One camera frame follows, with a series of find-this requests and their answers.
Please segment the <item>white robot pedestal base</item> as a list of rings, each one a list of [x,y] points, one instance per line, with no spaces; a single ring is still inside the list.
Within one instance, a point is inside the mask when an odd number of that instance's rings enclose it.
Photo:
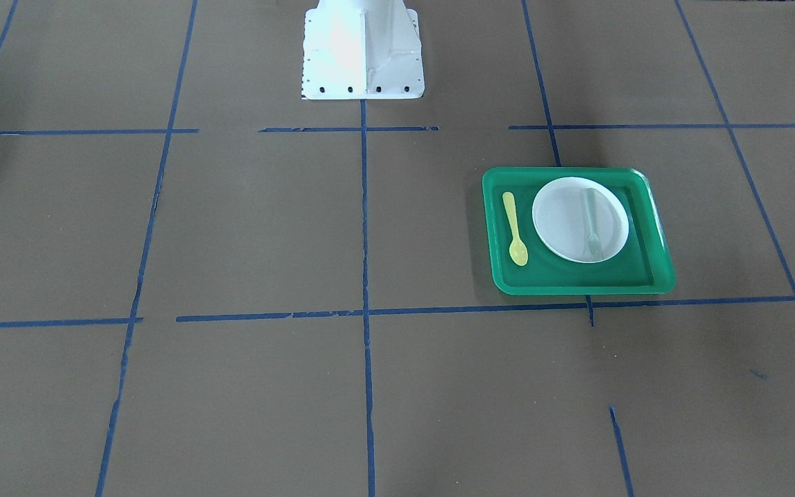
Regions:
[[[422,35],[404,1],[320,1],[307,10],[302,99],[419,99]]]

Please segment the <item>green plastic tray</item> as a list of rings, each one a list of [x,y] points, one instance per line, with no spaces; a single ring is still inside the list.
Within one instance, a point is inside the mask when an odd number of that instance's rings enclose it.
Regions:
[[[550,251],[536,233],[533,199],[552,180],[580,177],[606,186],[630,220],[627,245],[605,263],[572,263]],[[518,229],[528,264],[510,258],[511,241],[502,193],[516,199]],[[495,285],[507,295],[662,295],[676,285],[676,272],[649,179],[632,168],[496,167],[482,177],[490,266]]]

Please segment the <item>white round plate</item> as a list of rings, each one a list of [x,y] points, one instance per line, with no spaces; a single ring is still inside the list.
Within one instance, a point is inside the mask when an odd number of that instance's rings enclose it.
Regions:
[[[582,192],[598,192],[598,229],[605,260],[592,263],[587,249]],[[630,237],[630,217],[606,186],[590,179],[566,177],[546,183],[532,206],[533,226],[547,249],[572,263],[599,264],[615,258]]]

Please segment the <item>yellow plastic spoon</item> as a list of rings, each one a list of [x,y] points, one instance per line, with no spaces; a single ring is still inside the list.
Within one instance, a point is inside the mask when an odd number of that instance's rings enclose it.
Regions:
[[[528,249],[520,236],[516,199],[511,191],[502,193],[502,204],[504,204],[506,220],[508,221],[511,235],[511,241],[508,247],[510,258],[514,264],[526,266],[528,264]]]

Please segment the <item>pale green plastic fork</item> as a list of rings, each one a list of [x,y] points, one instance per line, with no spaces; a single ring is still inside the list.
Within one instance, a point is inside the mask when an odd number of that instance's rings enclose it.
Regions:
[[[602,242],[598,229],[598,192],[593,188],[586,188],[582,192],[582,205],[585,215],[585,226],[587,231],[587,249],[592,263],[605,260],[605,253],[602,251]]]

